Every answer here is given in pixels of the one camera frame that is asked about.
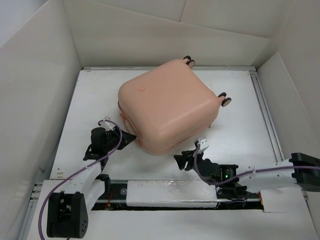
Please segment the pink hard-shell suitcase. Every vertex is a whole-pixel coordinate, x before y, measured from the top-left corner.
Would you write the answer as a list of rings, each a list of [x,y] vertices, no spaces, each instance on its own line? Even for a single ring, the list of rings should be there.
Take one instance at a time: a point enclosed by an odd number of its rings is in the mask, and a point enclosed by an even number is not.
[[[216,95],[193,72],[189,56],[174,59],[125,82],[118,108],[128,131],[152,154],[162,154],[209,128],[232,99]]]

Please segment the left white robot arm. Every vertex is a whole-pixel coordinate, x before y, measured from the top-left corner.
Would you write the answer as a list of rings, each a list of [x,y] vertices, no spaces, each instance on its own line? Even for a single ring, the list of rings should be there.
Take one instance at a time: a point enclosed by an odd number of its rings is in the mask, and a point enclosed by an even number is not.
[[[89,212],[99,198],[111,194],[111,180],[103,173],[109,156],[136,140],[111,120],[100,120],[91,130],[90,144],[80,170],[67,177],[45,198],[46,235],[49,238],[82,239],[88,229]]]

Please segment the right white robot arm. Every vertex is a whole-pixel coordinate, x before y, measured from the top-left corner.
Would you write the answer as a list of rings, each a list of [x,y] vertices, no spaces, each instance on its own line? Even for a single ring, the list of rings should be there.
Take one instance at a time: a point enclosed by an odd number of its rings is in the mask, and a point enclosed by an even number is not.
[[[174,155],[178,168],[195,171],[204,183],[215,187],[218,195],[230,196],[233,201],[263,190],[288,187],[307,192],[320,190],[320,160],[316,157],[296,152],[289,159],[270,166],[249,165],[245,171],[238,172],[237,164],[218,164],[203,158],[210,146],[205,137],[196,140],[194,145],[194,150]]]

